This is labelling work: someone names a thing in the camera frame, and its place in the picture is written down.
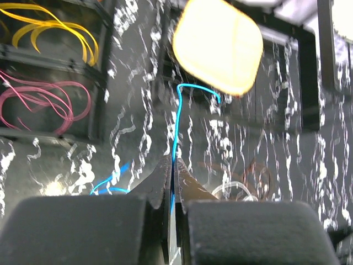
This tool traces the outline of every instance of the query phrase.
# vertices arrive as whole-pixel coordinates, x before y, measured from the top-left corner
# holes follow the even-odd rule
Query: pink wire
[[[8,74],[4,73],[3,71],[0,70],[0,79],[3,80],[3,82],[8,84],[8,89],[5,90],[1,95],[0,95],[0,120],[9,128],[16,129],[16,130],[21,130],[20,128],[10,124],[5,120],[5,118],[2,115],[2,108],[3,104],[6,101],[6,99],[11,98],[11,97],[18,97],[22,103],[25,105],[25,107],[32,113],[36,113],[40,111],[41,109],[45,107],[52,107],[53,110],[56,112],[56,114],[63,119],[63,123],[61,126],[55,130],[55,133],[58,135],[63,134],[65,131],[67,131],[71,125],[73,124],[74,121],[78,121],[83,119],[85,116],[90,111],[91,108],[91,98],[89,91],[85,88],[84,85],[78,83],[78,82],[73,82],[73,81],[62,81],[62,82],[56,82],[56,83],[45,83],[45,82],[33,82],[33,81],[25,81],[25,80],[20,80],[16,79],[12,76],[9,76]],[[24,84],[25,86],[20,86],[20,87],[13,87],[9,80]],[[74,86],[74,87],[79,87],[85,90],[87,94],[87,105],[84,111],[80,113],[77,116],[74,116],[73,109],[72,109],[72,104],[71,100],[68,96],[68,94],[65,92],[65,90],[62,87],[67,87],[67,86]],[[50,92],[52,89],[59,89],[66,97],[66,101],[57,95],[53,94]],[[26,92],[36,92],[36,94],[39,97],[35,97],[32,94],[27,94]],[[63,105],[63,107],[57,103],[53,103],[50,98],[56,99]],[[32,102],[34,104],[37,104],[35,108],[30,108],[27,104],[27,102]],[[18,121],[22,124],[24,128],[30,131],[29,127],[25,125],[21,118],[17,118]]]

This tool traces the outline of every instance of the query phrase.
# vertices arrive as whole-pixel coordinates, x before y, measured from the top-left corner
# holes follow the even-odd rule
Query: bright light
[[[332,6],[332,22],[337,34],[353,41],[353,30],[350,24],[350,13],[353,10],[352,0],[335,0]]]
[[[45,196],[60,196],[60,195],[63,195],[64,193],[65,191],[63,190],[63,187],[59,182],[49,183],[44,190]]]

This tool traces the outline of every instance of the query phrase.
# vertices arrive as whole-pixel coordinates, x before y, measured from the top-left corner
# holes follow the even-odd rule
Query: metal bar
[[[348,41],[347,41],[347,51],[348,51],[349,79],[350,79],[350,85],[352,87],[353,72],[352,72],[352,60],[351,60],[351,44]]]
[[[320,129],[319,85],[315,36],[298,41],[299,81],[303,131]]]
[[[279,73],[278,76],[280,82],[280,94],[277,99],[277,113],[280,119],[280,125],[283,126],[285,129],[285,122],[286,122],[286,107],[288,101],[288,89],[282,89],[286,82],[289,83],[290,80],[287,79],[287,70],[286,70],[286,58],[285,58],[285,46],[279,45],[279,53],[278,58],[276,58],[279,62]]]
[[[332,24],[331,0],[317,0],[322,87],[336,92],[335,46]]]

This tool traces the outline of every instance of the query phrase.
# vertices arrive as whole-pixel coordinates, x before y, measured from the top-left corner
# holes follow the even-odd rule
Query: yellow wire
[[[22,17],[20,15],[16,15],[16,14],[7,12],[7,11],[5,11],[5,9],[39,10],[39,11],[43,11],[43,12],[49,14],[56,21],[55,20],[42,21],[42,20],[26,18],[26,17]],[[74,34],[80,40],[81,43],[83,42],[87,46],[87,48],[89,50],[89,53],[90,53],[89,64],[91,66],[96,64],[96,62],[98,60],[98,56],[99,56],[98,44],[97,44],[95,38],[92,36],[92,34],[87,29],[85,29],[84,27],[82,27],[82,26],[80,26],[78,24],[75,24],[75,23],[63,23],[54,14],[52,14],[49,10],[45,9],[44,7],[38,6],[36,4],[0,3],[0,12],[2,12],[3,14],[5,14],[5,15],[11,17],[11,18],[17,19],[19,21],[27,22],[27,23],[30,23],[30,24],[35,24],[35,25],[37,25],[38,28],[42,28],[43,27],[43,28],[45,28],[44,30],[46,30],[48,28],[62,28],[62,29],[68,30],[69,32]],[[73,28],[77,28],[77,29],[80,29],[80,30],[86,32],[90,36],[90,38],[92,38],[93,43],[94,43],[94,50],[95,50],[94,54],[93,54],[89,44],[87,43],[85,37],[82,34],[80,34],[79,32],[77,32],[76,30],[73,30],[70,27],[68,27],[68,25],[73,27]],[[16,33],[15,35],[17,37],[20,36],[20,38],[21,38],[25,33],[30,31],[30,30],[28,30],[29,28],[32,29],[32,27],[27,27],[27,26],[25,26],[25,27],[26,28],[24,30],[20,29],[21,32],[19,34]],[[36,38],[31,38],[31,41],[33,41],[32,44],[36,48],[35,40],[36,40]],[[83,59],[84,62],[87,61],[87,50],[85,48],[83,48],[83,58],[82,59]]]
[[[0,25],[3,27],[5,33],[4,33],[4,37],[2,37],[0,39],[1,42],[6,42],[7,39],[10,37],[10,31],[9,29],[7,28],[7,26],[5,25],[5,23],[2,22],[2,20],[0,19]]]
[[[36,2],[34,2],[33,0],[28,0],[28,2],[31,2],[32,4],[37,4]],[[35,13],[39,16],[39,17],[41,17],[42,19],[49,19],[48,18],[48,16],[46,16],[46,14],[45,15],[42,15],[40,12],[38,12],[38,11],[35,11]]]
[[[36,39],[38,37],[39,34],[37,35],[34,35],[34,30],[36,30],[37,28],[40,28],[40,26],[38,25],[34,25],[34,24],[28,24],[24,27],[22,27],[21,29],[19,29],[12,37],[12,45],[14,47],[18,47],[18,42],[19,40],[28,32],[32,31],[32,34],[31,34],[31,42],[32,42],[32,45],[33,47],[37,50],[37,52],[40,53],[37,45],[36,45]],[[82,39],[79,38],[79,41],[81,42],[81,45],[82,45],[82,50],[83,50],[83,61],[86,62],[87,61],[87,48],[84,44],[84,42],[82,41]]]

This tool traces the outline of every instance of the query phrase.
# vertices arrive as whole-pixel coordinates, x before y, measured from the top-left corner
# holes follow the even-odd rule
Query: blue wire
[[[127,189],[121,189],[121,188],[117,188],[117,187],[110,187],[109,189],[103,189],[103,190],[98,191],[98,194],[108,193],[109,191],[129,193],[129,190],[127,190]]]
[[[202,87],[202,86],[198,86],[196,84],[179,84],[176,88],[176,91],[178,93],[178,97],[179,97],[179,106],[178,106],[178,112],[176,113],[176,121],[175,121],[175,135],[174,135],[174,142],[173,142],[173,149],[172,149],[172,161],[173,161],[173,165],[174,165],[174,161],[175,161],[175,153],[177,151],[177,146],[178,146],[178,139],[179,139],[179,121],[180,121],[180,115],[181,115],[181,109],[183,107],[183,98],[181,96],[181,91],[180,88],[181,87],[192,87],[192,88],[198,88],[201,90],[205,90],[207,92],[212,93],[213,95],[215,95],[217,97],[217,101],[220,104],[221,103],[221,96],[218,95],[215,91],[210,90],[206,87]],[[173,212],[173,207],[174,207],[174,202],[175,202],[175,194],[173,192],[172,189],[172,212]]]
[[[120,168],[120,174],[121,174],[121,175],[124,174],[124,172],[127,171],[127,170],[129,169],[129,167],[130,167],[130,163],[126,163],[125,165],[123,165],[123,166]],[[104,180],[104,181],[100,182],[99,184],[97,184],[97,185],[92,189],[92,191],[90,192],[89,195],[92,195],[92,194],[94,193],[94,191],[95,191],[98,187],[102,186],[104,183],[107,183],[107,182],[111,181],[112,179],[113,179],[113,175],[111,175],[111,176],[110,176],[109,178],[107,178],[106,180]]]

